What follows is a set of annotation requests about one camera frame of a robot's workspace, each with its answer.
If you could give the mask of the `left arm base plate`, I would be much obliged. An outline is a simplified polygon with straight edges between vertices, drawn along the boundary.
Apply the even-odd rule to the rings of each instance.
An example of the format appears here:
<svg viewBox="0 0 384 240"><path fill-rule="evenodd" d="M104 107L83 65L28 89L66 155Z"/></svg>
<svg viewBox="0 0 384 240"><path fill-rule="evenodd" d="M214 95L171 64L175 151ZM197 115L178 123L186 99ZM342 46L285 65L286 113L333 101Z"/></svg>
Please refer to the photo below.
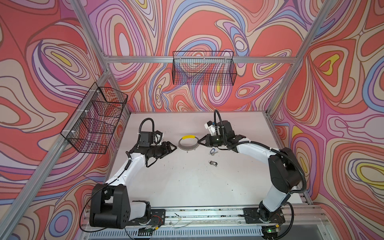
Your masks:
<svg viewBox="0 0 384 240"><path fill-rule="evenodd" d="M166 210L165 209L154 209L151 210L149 214L146 214L142 218L137 218L131 220L127 223L127 226L137 226L137 227L161 227L165 223Z"/></svg>

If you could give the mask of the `metal keyring disc yellow handle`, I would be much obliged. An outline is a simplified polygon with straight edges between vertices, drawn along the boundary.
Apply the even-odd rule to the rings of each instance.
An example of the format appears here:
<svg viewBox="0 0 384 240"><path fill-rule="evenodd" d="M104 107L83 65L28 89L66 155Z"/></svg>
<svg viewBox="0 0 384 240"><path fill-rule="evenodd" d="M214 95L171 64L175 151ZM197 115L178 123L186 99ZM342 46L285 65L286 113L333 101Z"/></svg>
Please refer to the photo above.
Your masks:
<svg viewBox="0 0 384 240"><path fill-rule="evenodd" d="M195 150L199 146L198 140L194 135L183 136L178 142L178 147L186 152Z"/></svg>

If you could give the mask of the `key with black tag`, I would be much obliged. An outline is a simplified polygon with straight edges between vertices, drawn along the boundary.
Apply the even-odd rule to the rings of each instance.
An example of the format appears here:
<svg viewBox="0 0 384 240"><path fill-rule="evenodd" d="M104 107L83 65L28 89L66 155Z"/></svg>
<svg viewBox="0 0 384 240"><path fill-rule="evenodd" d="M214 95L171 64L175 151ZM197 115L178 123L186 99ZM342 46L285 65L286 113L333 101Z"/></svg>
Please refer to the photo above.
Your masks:
<svg viewBox="0 0 384 240"><path fill-rule="evenodd" d="M217 163L217 162L214 162L214 161L209 161L209 164L212 165L212 166L215 166L215 167L218 166L218 163Z"/></svg>

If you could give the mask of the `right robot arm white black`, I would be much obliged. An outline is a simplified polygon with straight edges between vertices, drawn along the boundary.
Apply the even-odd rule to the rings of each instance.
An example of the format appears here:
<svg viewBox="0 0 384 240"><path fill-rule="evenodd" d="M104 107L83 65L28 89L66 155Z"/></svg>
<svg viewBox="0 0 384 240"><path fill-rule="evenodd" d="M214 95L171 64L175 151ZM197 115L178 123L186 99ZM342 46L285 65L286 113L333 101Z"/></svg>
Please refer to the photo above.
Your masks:
<svg viewBox="0 0 384 240"><path fill-rule="evenodd" d="M290 148L271 148L235 134L231 123L222 120L218 110L214 110L214 120L207 122L205 128L209 133L198 140L199 145L247 155L268 166L272 186L257 210L263 223L270 222L291 195L307 190L305 172Z"/></svg>

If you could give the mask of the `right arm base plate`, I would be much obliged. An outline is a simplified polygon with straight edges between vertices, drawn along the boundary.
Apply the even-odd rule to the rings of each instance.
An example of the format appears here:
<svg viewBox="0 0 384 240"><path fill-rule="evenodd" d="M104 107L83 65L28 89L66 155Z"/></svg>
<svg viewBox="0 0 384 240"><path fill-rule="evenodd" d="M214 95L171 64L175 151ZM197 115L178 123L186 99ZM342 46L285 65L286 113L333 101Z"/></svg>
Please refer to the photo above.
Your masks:
<svg viewBox="0 0 384 240"><path fill-rule="evenodd" d="M244 208L243 213L239 215L245 218L247 224L284 224L286 222L281 209L275 212L269 212L266 209Z"/></svg>

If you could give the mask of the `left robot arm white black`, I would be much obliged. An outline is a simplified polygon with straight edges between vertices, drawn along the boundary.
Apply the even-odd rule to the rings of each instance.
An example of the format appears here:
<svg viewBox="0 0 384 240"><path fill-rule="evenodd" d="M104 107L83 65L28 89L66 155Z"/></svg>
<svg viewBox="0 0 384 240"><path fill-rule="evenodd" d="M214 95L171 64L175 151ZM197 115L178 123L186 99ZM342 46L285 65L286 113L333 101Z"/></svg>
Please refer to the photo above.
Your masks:
<svg viewBox="0 0 384 240"><path fill-rule="evenodd" d="M127 159L117 172L104 184L97 184L90 199L91 227L124 229L129 225L157 225L163 220L153 216L150 202L130 200L129 187L142 168L150 168L159 159L177 149L171 142L163 141L163 133L155 129L152 118L145 118L138 131L138 140L126 152Z"/></svg>

